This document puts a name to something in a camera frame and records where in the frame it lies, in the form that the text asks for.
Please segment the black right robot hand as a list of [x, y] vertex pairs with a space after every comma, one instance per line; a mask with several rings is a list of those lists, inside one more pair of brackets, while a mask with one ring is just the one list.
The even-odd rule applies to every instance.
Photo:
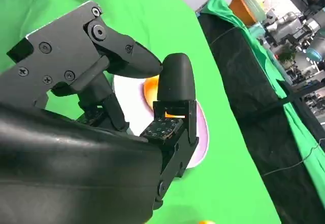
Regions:
[[[97, 3], [34, 30], [1, 74], [1, 223], [145, 223], [198, 145], [193, 70], [160, 61], [102, 20]], [[159, 77], [139, 136], [105, 72]]]

